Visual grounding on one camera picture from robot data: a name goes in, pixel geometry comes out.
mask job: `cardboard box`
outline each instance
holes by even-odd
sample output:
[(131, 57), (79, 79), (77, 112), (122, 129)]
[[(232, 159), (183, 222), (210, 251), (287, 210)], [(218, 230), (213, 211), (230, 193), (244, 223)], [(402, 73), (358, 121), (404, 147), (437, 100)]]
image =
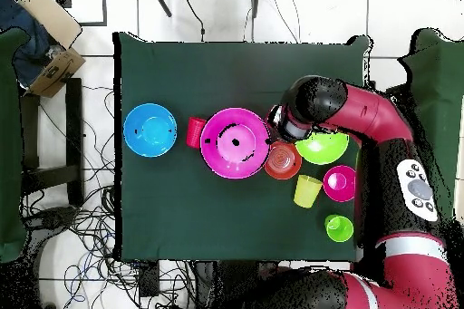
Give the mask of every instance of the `cardboard box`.
[(85, 60), (71, 47), (81, 26), (55, 0), (17, 0), (65, 49), (58, 53), (28, 88), (27, 92), (53, 97), (77, 72)]

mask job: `dark green tablecloth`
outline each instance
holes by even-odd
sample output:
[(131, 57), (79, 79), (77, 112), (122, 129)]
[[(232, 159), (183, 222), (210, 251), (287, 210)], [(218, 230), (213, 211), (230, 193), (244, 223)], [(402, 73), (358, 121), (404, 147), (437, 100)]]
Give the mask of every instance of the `dark green tablecloth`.
[(25, 240), (25, 229), (19, 218), (23, 141), (12, 61), (16, 49), (28, 37), (18, 28), (0, 33), (0, 262), (15, 260)]
[(464, 42), (452, 42), (435, 29), (420, 29), (412, 37), (411, 53), (400, 62), (407, 69), (415, 115), (423, 126), (423, 136), (419, 128), (414, 138), (420, 146), (425, 141), (431, 146), (433, 156), (425, 146), (421, 159), (429, 168), (440, 213), (451, 218), (464, 96)]
[[(335, 203), (322, 190), (312, 208), (300, 208), (296, 177), (279, 181), (261, 170), (223, 179), (185, 139), (189, 116), (243, 107), (264, 117), (307, 74), (363, 85), (368, 38), (349, 45), (144, 43), (120, 34), (120, 41), (121, 122), (135, 106), (155, 102), (178, 124), (174, 147), (156, 159), (122, 144), (123, 259), (354, 260), (352, 240), (335, 244), (324, 232), (329, 214), (353, 218), (353, 202)], [(356, 151), (351, 141), (333, 165), (354, 166)], [(322, 179), (331, 166), (304, 161), (299, 173)]]

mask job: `yellow cup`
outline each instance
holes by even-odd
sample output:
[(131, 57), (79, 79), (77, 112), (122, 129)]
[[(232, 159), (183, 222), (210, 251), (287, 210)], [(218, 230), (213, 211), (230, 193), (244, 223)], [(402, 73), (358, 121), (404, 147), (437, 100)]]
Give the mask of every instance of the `yellow cup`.
[(294, 196), (296, 205), (302, 208), (312, 207), (322, 185), (322, 181), (318, 179), (306, 175), (299, 175)]

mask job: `green bowl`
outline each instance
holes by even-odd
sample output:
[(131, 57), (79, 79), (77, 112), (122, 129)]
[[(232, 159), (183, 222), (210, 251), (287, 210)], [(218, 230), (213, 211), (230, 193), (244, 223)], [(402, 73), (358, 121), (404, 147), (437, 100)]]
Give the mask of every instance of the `green bowl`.
[(348, 148), (350, 137), (344, 133), (312, 133), (309, 139), (298, 141), (298, 153), (312, 164), (325, 165), (337, 161)]

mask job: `plastic bowl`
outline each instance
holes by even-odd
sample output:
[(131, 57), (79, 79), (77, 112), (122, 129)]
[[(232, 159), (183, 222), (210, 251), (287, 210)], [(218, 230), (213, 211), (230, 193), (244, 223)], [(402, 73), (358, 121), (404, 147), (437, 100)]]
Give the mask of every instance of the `plastic bowl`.
[(301, 168), (302, 158), (294, 144), (276, 141), (265, 164), (265, 171), (274, 179), (290, 179)]
[(123, 127), (128, 147), (143, 157), (158, 157), (172, 148), (178, 130), (174, 116), (158, 104), (145, 103), (134, 108)]
[(346, 165), (337, 165), (325, 173), (325, 194), (333, 201), (345, 202), (354, 198), (356, 172)]
[(267, 160), (270, 136), (264, 121), (252, 111), (227, 108), (203, 127), (200, 152), (213, 172), (225, 179), (245, 179)]
[(306, 140), (298, 141), (298, 153), (312, 164), (325, 165), (337, 161), (348, 148), (350, 137), (344, 133), (312, 133)]

